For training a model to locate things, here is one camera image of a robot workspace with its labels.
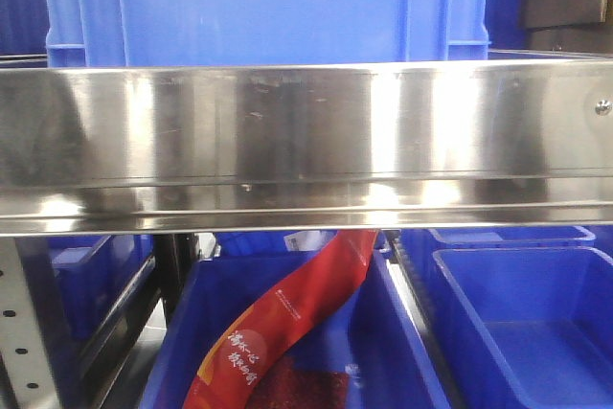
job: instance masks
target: blue storage box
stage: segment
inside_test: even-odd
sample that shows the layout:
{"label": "blue storage box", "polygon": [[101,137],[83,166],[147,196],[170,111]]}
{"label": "blue storage box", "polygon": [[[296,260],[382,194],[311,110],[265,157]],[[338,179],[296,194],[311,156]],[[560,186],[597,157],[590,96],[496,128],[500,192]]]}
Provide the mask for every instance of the blue storage box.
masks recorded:
{"label": "blue storage box", "polygon": [[433,254],[439,249],[593,246],[594,234],[584,227],[465,227],[407,229],[400,240],[425,286],[432,289]]}
{"label": "blue storage box", "polygon": [[141,261],[145,261],[153,252],[153,235],[140,235],[141,239]]}
{"label": "blue storage box", "polygon": [[141,267],[143,254],[139,235],[116,235],[110,244],[111,296],[115,301]]}
{"label": "blue storage box", "polygon": [[47,238],[71,332],[87,339],[142,263],[140,236]]}
{"label": "blue storage box", "polygon": [[613,408],[613,260],[594,248],[435,259],[436,332],[469,407]]}
{"label": "blue storage box", "polygon": [[222,256],[315,251],[334,237],[334,231],[306,230],[285,232],[216,232]]}
{"label": "blue storage box", "polygon": [[48,0],[52,66],[487,56],[486,0]]}
{"label": "blue storage box", "polygon": [[[309,257],[294,253],[284,258],[197,262],[149,376],[141,409],[181,407],[200,362],[217,338],[269,287]],[[358,292],[288,353],[301,369],[347,372],[348,409],[449,408],[377,253]]]}
{"label": "blue storage box", "polygon": [[48,241],[68,324],[73,337],[84,340],[96,330],[113,302],[109,290],[111,237],[70,239]]}
{"label": "blue storage box", "polygon": [[0,0],[0,55],[45,53],[45,0]]}
{"label": "blue storage box", "polygon": [[498,49],[526,48],[528,34],[522,27],[522,0],[488,0],[486,27],[491,46]]}

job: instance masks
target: stainless steel shelf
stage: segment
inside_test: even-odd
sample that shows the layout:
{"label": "stainless steel shelf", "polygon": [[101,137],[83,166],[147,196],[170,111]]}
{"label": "stainless steel shelf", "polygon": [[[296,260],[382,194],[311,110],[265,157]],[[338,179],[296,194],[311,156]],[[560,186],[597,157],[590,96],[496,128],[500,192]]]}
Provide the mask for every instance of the stainless steel shelf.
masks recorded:
{"label": "stainless steel shelf", "polygon": [[0,233],[611,222],[612,73],[576,57],[0,71]]}

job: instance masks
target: white label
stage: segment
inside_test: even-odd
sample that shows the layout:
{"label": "white label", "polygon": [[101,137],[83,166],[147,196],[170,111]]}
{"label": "white label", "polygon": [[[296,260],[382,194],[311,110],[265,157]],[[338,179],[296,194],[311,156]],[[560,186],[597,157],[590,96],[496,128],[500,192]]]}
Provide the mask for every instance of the white label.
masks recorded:
{"label": "white label", "polygon": [[284,237],[287,251],[317,251],[328,243],[330,232],[304,230]]}

